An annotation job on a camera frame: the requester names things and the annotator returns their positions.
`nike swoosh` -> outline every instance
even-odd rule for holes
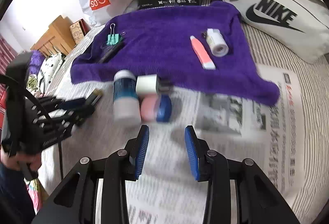
[[[290,28],[290,29],[293,29],[293,30],[296,30],[296,31],[300,31],[300,32],[303,32],[297,28],[293,28],[291,26],[289,26],[287,23],[280,23],[280,22],[277,22],[277,21],[274,21],[274,20],[270,20],[270,19],[267,19],[267,18],[263,18],[263,17],[260,17],[258,15],[255,14],[254,12],[254,6],[256,4],[253,4],[252,6],[250,6],[248,8],[248,10],[246,11],[246,17],[250,20],[250,21],[253,21],[255,23],[261,23],[261,24],[268,24],[268,25],[274,25],[274,26],[280,26],[280,27],[283,27],[283,28]]]

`deodorant bottle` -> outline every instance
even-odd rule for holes
[[[113,115],[118,125],[133,127],[141,123],[136,77],[129,70],[114,76]]]

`person's arm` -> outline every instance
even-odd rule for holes
[[[22,223],[30,224],[35,217],[35,212],[23,173],[19,171],[18,161],[31,163],[30,168],[37,171],[41,166],[41,154],[28,156],[17,153],[16,156],[8,158],[8,154],[3,149],[0,152],[0,193],[21,218]]]

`curtain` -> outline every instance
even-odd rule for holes
[[[0,34],[0,73],[5,74],[7,65],[17,56],[17,52],[7,43]],[[0,98],[6,87],[0,84]]]

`metal bolt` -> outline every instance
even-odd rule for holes
[[[85,165],[89,163],[89,158],[88,157],[83,157],[80,159],[80,163]]]
[[[128,152],[125,149],[121,149],[118,151],[118,156],[125,156]]]
[[[209,156],[216,156],[217,153],[216,153],[215,150],[208,150],[208,151],[207,151],[207,155],[209,155]]]
[[[244,161],[244,163],[245,163],[246,165],[253,165],[253,164],[254,164],[254,161],[253,161],[252,159],[250,159],[250,158],[247,158],[247,159]]]

